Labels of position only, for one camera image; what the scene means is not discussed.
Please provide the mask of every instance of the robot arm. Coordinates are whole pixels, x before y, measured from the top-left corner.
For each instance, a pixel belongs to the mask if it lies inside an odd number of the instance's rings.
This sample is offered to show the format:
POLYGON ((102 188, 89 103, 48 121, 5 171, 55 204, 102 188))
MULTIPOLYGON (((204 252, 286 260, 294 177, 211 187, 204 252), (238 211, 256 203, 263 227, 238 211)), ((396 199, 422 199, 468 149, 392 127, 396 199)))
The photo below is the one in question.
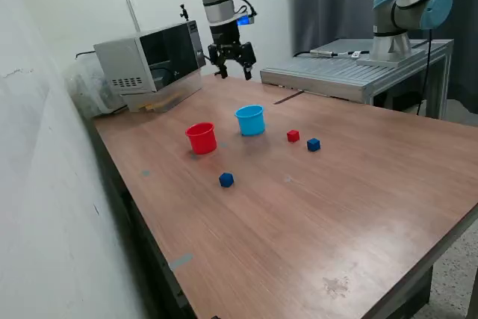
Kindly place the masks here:
POLYGON ((208 17, 214 43, 208 47, 211 62, 219 67, 223 78, 227 77, 226 60, 237 61, 244 69, 246 80, 251 79, 255 64, 251 43, 240 43, 237 15, 232 0, 202 0, 208 17))
MULTIPOLYGON (((246 79, 251 79, 255 55, 251 43, 240 43, 232 0, 202 0, 214 43, 208 47, 212 64, 227 77, 226 60, 235 60, 244 69, 246 79)), ((393 61, 410 52, 408 30, 437 28, 448 17, 453 0, 375 0, 375 34, 370 58, 393 61)))
POLYGON ((407 31, 437 28, 447 19, 452 6, 453 0, 374 0, 370 59, 392 64, 411 56, 407 31))

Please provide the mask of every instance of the red cup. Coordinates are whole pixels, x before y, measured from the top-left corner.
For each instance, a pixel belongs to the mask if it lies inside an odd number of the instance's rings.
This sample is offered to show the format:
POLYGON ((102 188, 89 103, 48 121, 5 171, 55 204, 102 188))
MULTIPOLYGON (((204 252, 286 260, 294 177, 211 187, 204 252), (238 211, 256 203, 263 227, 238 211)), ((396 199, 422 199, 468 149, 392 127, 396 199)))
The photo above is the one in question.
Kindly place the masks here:
POLYGON ((186 130, 194 153, 204 155, 217 148, 213 123, 197 123, 186 130))

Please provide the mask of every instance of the blue cup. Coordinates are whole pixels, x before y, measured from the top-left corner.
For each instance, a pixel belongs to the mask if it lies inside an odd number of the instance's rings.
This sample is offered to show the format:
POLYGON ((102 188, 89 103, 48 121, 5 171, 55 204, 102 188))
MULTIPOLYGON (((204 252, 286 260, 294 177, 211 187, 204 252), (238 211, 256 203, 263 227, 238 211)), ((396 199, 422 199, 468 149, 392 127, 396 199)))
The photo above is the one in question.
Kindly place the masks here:
POLYGON ((243 136, 255 136, 266 129, 264 108, 260 105, 249 105, 236 111, 240 132, 243 136))

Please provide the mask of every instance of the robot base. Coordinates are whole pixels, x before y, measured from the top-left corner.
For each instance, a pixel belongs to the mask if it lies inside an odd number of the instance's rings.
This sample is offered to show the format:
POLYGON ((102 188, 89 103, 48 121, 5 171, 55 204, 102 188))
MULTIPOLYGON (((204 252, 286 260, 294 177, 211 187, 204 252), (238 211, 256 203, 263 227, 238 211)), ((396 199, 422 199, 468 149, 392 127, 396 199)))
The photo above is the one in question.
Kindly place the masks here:
POLYGON ((424 50, 412 49, 406 32, 389 37, 375 36, 370 55, 357 60, 357 65, 397 68, 417 60, 424 50))
POLYGON ((408 65, 420 59, 424 52, 425 50, 423 49, 412 49, 409 54, 403 55, 400 59, 392 60, 392 61, 370 59, 370 55, 363 55, 362 58, 357 60, 357 65, 381 66, 381 67, 390 67, 390 68, 396 69, 397 67, 408 65))

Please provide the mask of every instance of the metal table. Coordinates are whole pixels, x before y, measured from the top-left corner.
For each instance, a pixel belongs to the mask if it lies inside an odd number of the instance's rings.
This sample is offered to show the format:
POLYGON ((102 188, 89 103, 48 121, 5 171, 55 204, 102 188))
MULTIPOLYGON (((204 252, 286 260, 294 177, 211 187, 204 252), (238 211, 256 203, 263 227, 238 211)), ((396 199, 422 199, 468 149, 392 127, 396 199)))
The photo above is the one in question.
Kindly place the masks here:
MULTIPOLYGON (((300 55, 261 71, 265 84, 319 93, 373 105, 373 98, 426 68, 428 42, 411 40, 425 50, 416 60, 399 68, 358 65, 352 58, 319 58, 300 55)), ((328 52, 370 51, 371 39, 341 39, 317 48, 328 52)), ((430 57, 426 115, 442 119, 446 111, 453 40, 433 40, 430 57)))

